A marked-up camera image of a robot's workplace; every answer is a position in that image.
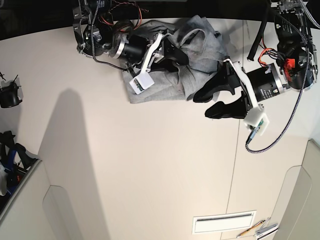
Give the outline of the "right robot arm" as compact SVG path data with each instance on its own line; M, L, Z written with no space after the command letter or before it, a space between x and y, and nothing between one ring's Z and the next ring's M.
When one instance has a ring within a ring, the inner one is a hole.
M189 58L174 42L175 25L149 21L142 23L142 9L137 8L137 22L129 19L114 22L112 10L122 5L116 0L72 1L73 31L77 51L87 57L97 58L107 54L122 61L119 70L133 77L142 72L177 72L179 66L187 66Z

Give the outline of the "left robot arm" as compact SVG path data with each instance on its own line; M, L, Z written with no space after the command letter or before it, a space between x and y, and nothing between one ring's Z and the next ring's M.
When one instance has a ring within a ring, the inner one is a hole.
M264 43L266 13L247 57L253 61L258 47L262 47L257 59L260 68L244 72L237 62L225 56L219 62L218 72L195 93L195 103L207 103L214 94L222 91L235 94L236 88L242 89L240 98L234 102L225 104L219 101L208 108L205 112L207 118L260 118L264 113L262 101L285 90L306 90L316 82L317 54L309 23L315 26L318 23L305 2L280 0L276 7L269 6L266 12L274 14L277 47L268 48Z

